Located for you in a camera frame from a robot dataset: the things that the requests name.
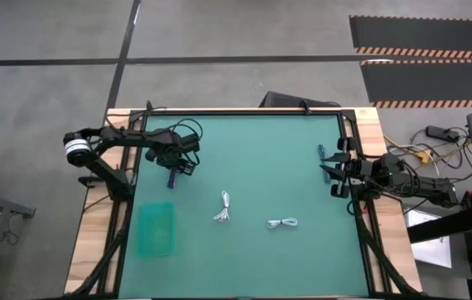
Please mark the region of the translucent green plastic bin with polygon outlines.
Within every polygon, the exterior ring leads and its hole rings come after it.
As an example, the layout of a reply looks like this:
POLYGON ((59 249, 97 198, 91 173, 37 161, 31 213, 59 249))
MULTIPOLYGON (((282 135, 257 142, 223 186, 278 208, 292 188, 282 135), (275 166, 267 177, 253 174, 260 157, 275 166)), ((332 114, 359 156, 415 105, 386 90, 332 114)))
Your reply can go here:
POLYGON ((171 202, 153 202, 140 207, 138 254, 143 258, 168 256, 176 248, 176 217, 171 202))

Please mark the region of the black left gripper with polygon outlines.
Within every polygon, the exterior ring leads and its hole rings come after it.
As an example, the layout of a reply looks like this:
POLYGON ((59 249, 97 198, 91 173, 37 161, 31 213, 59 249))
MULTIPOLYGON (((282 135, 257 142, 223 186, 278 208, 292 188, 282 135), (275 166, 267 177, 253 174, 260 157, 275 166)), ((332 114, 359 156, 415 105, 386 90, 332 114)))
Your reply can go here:
POLYGON ((144 137, 148 141, 148 151, 144 155, 148 161, 168 168, 171 173, 193 174, 196 164, 185 156, 199 150, 197 133, 181 136, 172 130, 154 130, 145 132, 144 137))

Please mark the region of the black aluminium table frame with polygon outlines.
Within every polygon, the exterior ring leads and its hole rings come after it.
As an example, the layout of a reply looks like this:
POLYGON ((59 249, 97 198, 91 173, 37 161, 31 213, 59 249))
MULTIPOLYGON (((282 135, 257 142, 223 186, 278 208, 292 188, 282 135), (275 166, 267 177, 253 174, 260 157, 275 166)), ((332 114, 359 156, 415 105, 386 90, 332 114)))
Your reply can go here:
MULTIPOLYGON (((350 120, 345 119, 347 134, 354 135, 355 128, 360 138, 359 145, 362 147, 364 154, 377 155, 386 152, 387 137, 383 134, 378 111, 374 107, 347 107, 336 108, 337 110, 352 111, 351 115, 356 116, 356 124, 349 123, 350 120)), ((140 108, 112 108, 109 109, 110 114, 118 116, 110 116, 110 121, 104 121, 104 125, 111 122, 117 127, 127 126, 130 112, 139 113, 140 108)), ((236 113, 254 113, 254 115, 264 115, 265 113, 298 113, 304 115, 303 108, 155 108, 158 113, 227 113, 235 115, 236 113)), ((114 147, 102 155, 102 159, 113 168, 132 168, 139 158, 139 150, 128 150, 124 147, 114 147)), ((89 187, 87 190, 84 208, 94 204, 106 188, 103 186, 89 187)), ((117 230, 123 225, 125 216, 126 203, 111 204, 111 200, 106 198, 99 204, 96 204, 94 212, 83 212, 79 223, 79 231, 73 250, 73 258, 70 262, 68 275, 63 290, 64 295, 73 293, 88 278, 89 273, 96 267, 96 263, 106 251, 106 236, 110 239, 114 238, 117 230)), ((397 200, 391 196, 381 196, 379 200, 374 202, 374 213, 376 222, 379 225, 379 233, 386 256, 397 269, 404 280, 414 289, 421 292, 422 285, 419 278, 419 271, 414 261, 414 254, 409 244, 406 225, 402 215, 401 206, 397 200)), ((373 279, 376 289, 379 292, 384 291, 384 279, 381 279, 381 271, 377 266, 377 258, 368 248, 370 263, 373 272, 373 279)), ((119 254, 113 254, 109 260, 106 271, 102 271, 106 279, 102 281, 102 292, 97 292, 99 279, 95 282, 94 287, 88 295, 109 294, 113 291, 113 284, 118 283, 118 262, 119 254)))

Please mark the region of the black hazard-striped floor mat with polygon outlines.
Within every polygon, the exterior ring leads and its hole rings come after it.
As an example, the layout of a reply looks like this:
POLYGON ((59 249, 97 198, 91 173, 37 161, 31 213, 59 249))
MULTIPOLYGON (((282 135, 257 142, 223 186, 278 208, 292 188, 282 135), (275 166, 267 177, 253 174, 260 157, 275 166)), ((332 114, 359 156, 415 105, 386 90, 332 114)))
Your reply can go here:
POLYGON ((472 59, 363 61, 375 108, 472 108, 472 59))
POLYGON ((472 19, 351 15, 357 53, 472 59, 472 19))

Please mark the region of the black computer monitor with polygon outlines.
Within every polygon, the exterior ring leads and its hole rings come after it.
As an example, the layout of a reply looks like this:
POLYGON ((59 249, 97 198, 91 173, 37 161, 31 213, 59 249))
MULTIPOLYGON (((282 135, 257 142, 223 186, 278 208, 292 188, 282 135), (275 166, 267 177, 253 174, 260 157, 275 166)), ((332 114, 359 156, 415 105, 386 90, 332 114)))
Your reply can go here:
POLYGON ((340 105, 336 102, 321 102, 271 91, 265 94, 262 102, 259 104, 260 108, 301 108, 304 106, 310 108, 340 108, 340 105))

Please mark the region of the green table mat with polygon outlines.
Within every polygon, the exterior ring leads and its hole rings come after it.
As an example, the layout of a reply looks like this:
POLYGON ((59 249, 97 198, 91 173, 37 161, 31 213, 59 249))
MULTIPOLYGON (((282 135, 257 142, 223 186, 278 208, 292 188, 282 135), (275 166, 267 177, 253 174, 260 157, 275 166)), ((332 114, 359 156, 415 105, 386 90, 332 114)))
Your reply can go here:
POLYGON ((347 201, 332 197, 319 146, 339 139, 335 115, 201 116, 200 163, 178 176, 142 161, 121 298, 365 296, 347 201), (138 214, 172 203, 176 248, 138 254, 138 214))

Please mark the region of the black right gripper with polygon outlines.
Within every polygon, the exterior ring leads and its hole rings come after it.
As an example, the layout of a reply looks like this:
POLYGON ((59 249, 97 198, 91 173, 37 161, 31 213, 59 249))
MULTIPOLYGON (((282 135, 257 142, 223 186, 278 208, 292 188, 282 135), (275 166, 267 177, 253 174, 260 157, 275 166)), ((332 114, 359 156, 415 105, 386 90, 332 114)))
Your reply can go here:
POLYGON ((372 162, 362 158, 353 158, 351 152, 356 150, 357 141, 353 137, 340 137, 337 142, 339 152, 330 157, 322 158, 322 162, 335 163, 334 167, 320 165, 327 173, 326 178, 329 181, 336 180, 331 187, 331 195, 337 198, 347 198, 349 189, 347 182, 350 178, 365 180, 372 173, 372 162))

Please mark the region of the white paper sheet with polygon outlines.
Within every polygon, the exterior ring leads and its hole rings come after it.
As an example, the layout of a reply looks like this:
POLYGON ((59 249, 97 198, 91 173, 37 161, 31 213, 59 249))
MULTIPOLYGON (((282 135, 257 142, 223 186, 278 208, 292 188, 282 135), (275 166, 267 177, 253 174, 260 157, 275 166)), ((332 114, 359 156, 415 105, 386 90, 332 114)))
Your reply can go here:
MULTIPOLYGON (((418 210, 411 210, 405 214, 405 222, 408 228, 428 221, 434 221, 438 218, 439 216, 418 210)), ((452 268, 449 236, 412 243, 411 247, 416 261, 443 268, 452 268)))

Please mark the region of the black stand beam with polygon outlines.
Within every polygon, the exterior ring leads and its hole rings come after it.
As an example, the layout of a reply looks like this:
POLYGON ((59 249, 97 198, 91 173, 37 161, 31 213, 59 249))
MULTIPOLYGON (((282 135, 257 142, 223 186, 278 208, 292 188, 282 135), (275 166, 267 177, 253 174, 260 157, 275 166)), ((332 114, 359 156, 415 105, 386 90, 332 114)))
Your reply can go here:
POLYGON ((472 208, 407 228, 411 243, 426 242, 471 230, 472 208))

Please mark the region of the black power strip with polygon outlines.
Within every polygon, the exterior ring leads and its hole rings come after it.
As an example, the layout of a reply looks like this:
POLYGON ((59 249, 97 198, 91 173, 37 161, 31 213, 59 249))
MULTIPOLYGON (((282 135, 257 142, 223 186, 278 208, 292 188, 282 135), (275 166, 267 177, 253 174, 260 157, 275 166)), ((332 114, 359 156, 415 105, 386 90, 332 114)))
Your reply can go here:
POLYGON ((442 141, 455 143, 459 140, 459 134, 448 128, 427 126, 424 130, 425 135, 429 138, 436 138, 442 141))

